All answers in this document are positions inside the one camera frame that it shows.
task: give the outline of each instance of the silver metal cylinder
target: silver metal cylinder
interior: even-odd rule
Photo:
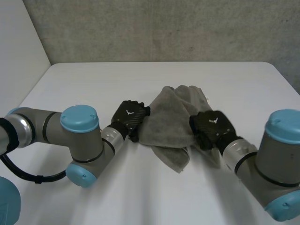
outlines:
[[[287,144],[263,135],[255,160],[257,169],[271,180],[300,183],[300,145]]]
[[[223,159],[228,167],[234,171],[236,165],[246,155],[251,152],[256,152],[257,149],[254,145],[247,142],[245,139],[238,139],[231,142],[223,152]]]
[[[113,146],[115,153],[120,150],[124,143],[123,136],[112,127],[105,127],[101,132],[101,136]]]
[[[6,131],[0,127],[0,155],[7,151],[7,146],[9,144],[9,138]]]
[[[18,148],[28,146],[32,141],[32,130],[28,121],[17,114],[7,115],[5,119],[14,126],[18,134],[18,140],[20,143]]]

